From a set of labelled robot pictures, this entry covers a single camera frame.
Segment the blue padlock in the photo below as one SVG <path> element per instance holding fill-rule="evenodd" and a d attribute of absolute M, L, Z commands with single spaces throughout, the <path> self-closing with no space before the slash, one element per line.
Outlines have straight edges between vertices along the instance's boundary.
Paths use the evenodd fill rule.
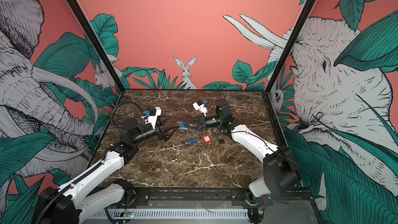
<path fill-rule="evenodd" d="M 193 145 L 195 145 L 195 144 L 197 143 L 197 140 L 196 140 L 195 138 L 190 138 L 190 139 L 188 140 L 188 143 L 189 143 L 191 146 L 193 146 Z"/>
<path fill-rule="evenodd" d="M 180 129 L 181 130 L 188 130 L 189 128 L 187 126 L 187 123 L 186 122 L 182 122 L 181 125 L 180 125 Z"/>

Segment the red padlock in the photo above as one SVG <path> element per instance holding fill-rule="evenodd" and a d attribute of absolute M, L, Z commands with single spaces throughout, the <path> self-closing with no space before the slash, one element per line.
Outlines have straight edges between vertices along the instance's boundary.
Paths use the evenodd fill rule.
<path fill-rule="evenodd" d="M 204 142 L 205 144 L 211 143 L 211 138 L 210 138 L 210 136 L 209 136 L 209 135 L 203 136 L 203 142 Z"/>

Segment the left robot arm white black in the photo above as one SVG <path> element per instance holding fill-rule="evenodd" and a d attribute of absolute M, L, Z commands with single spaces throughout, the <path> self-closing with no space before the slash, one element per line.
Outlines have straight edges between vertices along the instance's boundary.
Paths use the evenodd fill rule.
<path fill-rule="evenodd" d="M 47 188 L 38 199 L 33 214 L 34 224 L 80 224 L 96 212 L 125 199 L 134 200 L 133 185 L 118 179 L 107 188 L 92 193 L 101 182 L 128 164 L 139 151 L 139 143 L 154 136 L 168 141 L 179 126 L 163 126 L 164 119 L 156 116 L 154 124 L 146 126 L 134 118 L 118 129 L 117 142 L 102 159 L 57 189 Z"/>

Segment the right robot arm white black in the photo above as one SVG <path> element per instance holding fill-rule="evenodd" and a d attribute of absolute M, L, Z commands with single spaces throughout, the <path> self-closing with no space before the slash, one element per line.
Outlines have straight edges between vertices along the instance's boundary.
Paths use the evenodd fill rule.
<path fill-rule="evenodd" d="M 287 146 L 277 146 L 251 131 L 232 115 L 227 100 L 215 100 L 215 116 L 209 116 L 205 102 L 195 102 L 193 107 L 201 112 L 180 126 L 183 130 L 203 131 L 218 128 L 232 141 L 241 144 L 262 162 L 263 176 L 244 188 L 243 199 L 255 206 L 262 198 L 281 197 L 286 191 L 300 182 L 299 165 L 293 152 Z"/>

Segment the black front mounting rail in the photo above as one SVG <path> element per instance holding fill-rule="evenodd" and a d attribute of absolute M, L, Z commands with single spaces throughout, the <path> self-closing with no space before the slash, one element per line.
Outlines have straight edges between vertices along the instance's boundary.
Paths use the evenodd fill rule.
<path fill-rule="evenodd" d="M 253 208 L 256 203 L 261 206 L 264 200 L 250 200 L 247 198 L 244 188 L 202 188 L 202 187 L 135 187 L 136 200 L 131 207 L 148 206 L 155 201 L 227 201 L 233 206 Z M 306 188 L 293 187 L 281 197 L 274 195 L 264 197 L 268 206 L 276 203 L 286 205 L 293 202 L 309 203 L 316 207 L 316 203 L 310 191 Z"/>

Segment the left black frame post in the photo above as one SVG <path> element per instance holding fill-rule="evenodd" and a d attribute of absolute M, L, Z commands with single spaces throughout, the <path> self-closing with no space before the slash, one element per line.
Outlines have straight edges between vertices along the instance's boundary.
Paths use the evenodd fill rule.
<path fill-rule="evenodd" d="M 66 0 L 66 2 L 71 8 L 80 26 L 83 28 L 84 33 L 87 35 L 94 50 L 96 51 L 101 61 L 104 63 L 105 67 L 107 68 L 108 72 L 110 73 L 110 76 L 116 83 L 116 88 L 121 92 L 121 94 L 123 94 L 125 92 L 125 87 L 122 84 L 120 77 L 117 75 L 112 63 L 108 59 L 107 53 L 105 52 L 102 43 L 100 42 L 98 36 L 96 35 L 80 3 L 78 2 L 78 0 Z"/>

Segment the black frame post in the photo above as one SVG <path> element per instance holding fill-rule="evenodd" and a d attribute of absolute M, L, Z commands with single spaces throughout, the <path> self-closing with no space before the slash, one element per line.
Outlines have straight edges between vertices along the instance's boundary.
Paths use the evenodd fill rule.
<path fill-rule="evenodd" d="M 80 3 L 78 2 L 78 0 L 66 0 L 66 2 L 71 8 L 80 26 L 83 28 L 84 33 L 87 35 L 94 50 L 96 51 L 101 61 L 104 63 L 105 67 L 107 68 L 108 72 L 110 73 L 110 76 L 116 83 L 116 88 L 121 92 L 121 94 L 123 94 L 125 92 L 125 87 L 122 84 L 120 77 L 117 75 L 112 63 L 108 59 L 107 53 L 105 52 L 102 43 L 100 42 L 98 36 L 96 35 Z"/>
<path fill-rule="evenodd" d="M 280 56 L 280 59 L 278 63 L 276 64 L 275 70 L 271 76 L 271 79 L 268 82 L 268 85 L 265 89 L 265 93 L 269 94 L 275 81 L 277 80 L 278 74 L 281 72 L 283 65 L 285 64 L 287 58 L 290 56 L 290 52 L 292 51 L 292 48 L 294 46 L 294 43 L 296 42 L 298 35 L 300 34 L 306 19 L 308 18 L 309 14 L 311 13 L 315 3 L 317 0 L 306 0 L 304 3 L 304 6 L 300 12 L 300 15 L 293 27 L 293 30 L 291 32 L 291 35 L 287 41 L 287 44 L 285 48 L 283 49 L 283 52 Z"/>

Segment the right black frame post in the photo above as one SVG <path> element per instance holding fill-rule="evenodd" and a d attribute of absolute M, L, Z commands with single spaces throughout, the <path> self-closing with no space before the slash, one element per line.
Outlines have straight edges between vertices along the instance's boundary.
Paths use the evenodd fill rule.
<path fill-rule="evenodd" d="M 300 34 L 306 19 L 308 18 L 309 14 L 311 13 L 315 3 L 317 0 L 306 0 L 304 3 L 304 6 L 300 12 L 300 15 L 293 27 L 293 30 L 291 32 L 291 35 L 287 41 L 287 44 L 285 48 L 283 49 L 283 52 L 280 56 L 280 59 L 278 63 L 276 64 L 275 70 L 271 76 L 271 79 L 268 82 L 268 85 L 265 89 L 265 93 L 269 94 L 275 81 L 277 80 L 278 74 L 281 72 L 283 65 L 285 64 L 287 58 L 290 56 L 290 52 L 292 51 L 292 48 L 294 46 L 294 43 L 296 42 L 298 35 Z"/>

